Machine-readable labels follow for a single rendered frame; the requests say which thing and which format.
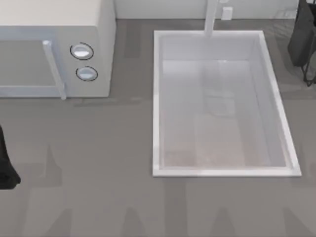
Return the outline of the large microwave knob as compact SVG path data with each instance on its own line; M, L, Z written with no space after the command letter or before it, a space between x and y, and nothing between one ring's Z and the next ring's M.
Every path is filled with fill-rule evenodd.
M93 57L93 48L86 43L80 42L70 47L71 55L78 60L89 60Z

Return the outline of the white sink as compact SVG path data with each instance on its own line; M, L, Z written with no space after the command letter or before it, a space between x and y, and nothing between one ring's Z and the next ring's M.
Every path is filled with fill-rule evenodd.
M302 175L262 31L154 32L152 174Z

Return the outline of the small microwave knob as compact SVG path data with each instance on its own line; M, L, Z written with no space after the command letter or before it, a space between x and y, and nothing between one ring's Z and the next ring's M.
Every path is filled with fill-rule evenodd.
M98 72L93 67L82 67L76 70L76 76L82 81L94 81L98 78Z

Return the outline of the tall white tap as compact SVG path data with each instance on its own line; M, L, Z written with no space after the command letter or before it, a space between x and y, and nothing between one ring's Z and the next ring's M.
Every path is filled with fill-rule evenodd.
M230 0L207 0L206 1L206 17L204 23L204 33L207 37L212 36L216 12L219 4L228 3Z

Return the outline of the white wall socket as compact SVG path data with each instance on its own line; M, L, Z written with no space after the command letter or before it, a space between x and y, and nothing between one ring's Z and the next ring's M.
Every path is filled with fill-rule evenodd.
M221 20L232 20L233 18L233 8L223 7Z

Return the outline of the pale microwave oven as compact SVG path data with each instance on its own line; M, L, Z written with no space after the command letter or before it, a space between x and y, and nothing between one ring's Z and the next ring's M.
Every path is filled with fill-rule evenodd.
M67 98L108 97L115 37L113 0L0 0L0 98L61 98L43 40L52 41ZM71 55L80 42L93 48L91 59ZM86 66L96 80L76 76Z

